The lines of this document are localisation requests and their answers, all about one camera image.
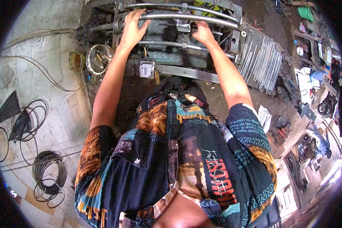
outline label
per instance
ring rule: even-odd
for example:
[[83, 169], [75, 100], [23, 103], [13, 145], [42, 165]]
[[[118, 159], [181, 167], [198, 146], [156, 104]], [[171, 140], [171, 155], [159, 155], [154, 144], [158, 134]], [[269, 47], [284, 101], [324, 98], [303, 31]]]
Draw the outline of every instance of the label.
[[149, 64], [141, 65], [141, 72], [140, 72], [141, 77], [142, 78], [149, 78], [149, 77], [151, 77], [151, 75], [152, 75], [151, 70], [152, 70], [152, 65], [149, 65]]

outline wheel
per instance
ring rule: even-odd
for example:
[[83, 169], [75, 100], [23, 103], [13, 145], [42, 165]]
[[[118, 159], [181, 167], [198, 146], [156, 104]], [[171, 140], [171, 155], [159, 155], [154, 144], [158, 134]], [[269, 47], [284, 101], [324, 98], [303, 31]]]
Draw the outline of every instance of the wheel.
[[319, 114], [321, 114], [322, 116], [324, 116], [325, 114], [327, 114], [328, 108], [327, 108], [323, 103], [320, 103], [320, 104], [318, 105], [318, 112], [319, 112]]

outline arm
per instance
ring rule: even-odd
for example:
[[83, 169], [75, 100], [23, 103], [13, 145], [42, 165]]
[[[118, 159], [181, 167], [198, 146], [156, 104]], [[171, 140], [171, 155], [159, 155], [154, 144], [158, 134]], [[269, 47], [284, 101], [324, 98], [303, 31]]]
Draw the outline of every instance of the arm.
[[142, 39], [150, 23], [147, 20], [138, 29], [138, 20], [144, 11], [135, 10], [125, 17], [122, 39], [95, 97], [90, 129], [99, 125], [113, 126], [128, 55]]
[[238, 103], [245, 103], [253, 107], [244, 79], [219, 47], [208, 25], [203, 21], [195, 21], [195, 24], [198, 31], [193, 33], [192, 36], [209, 49], [228, 108]]

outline right hand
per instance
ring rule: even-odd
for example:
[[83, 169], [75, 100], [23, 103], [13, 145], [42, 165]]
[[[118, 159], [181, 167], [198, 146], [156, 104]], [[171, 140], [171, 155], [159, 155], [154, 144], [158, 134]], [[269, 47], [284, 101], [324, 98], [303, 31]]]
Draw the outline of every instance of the right hand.
[[213, 34], [210, 31], [209, 26], [204, 21], [194, 21], [198, 27], [197, 32], [193, 32], [192, 36], [205, 46], [212, 44], [215, 41]]
[[131, 50], [142, 39], [143, 35], [146, 33], [148, 24], [150, 23], [150, 20], [146, 20], [143, 26], [138, 29], [139, 17], [145, 11], [146, 9], [137, 9], [130, 12], [125, 17], [123, 35], [119, 46]]

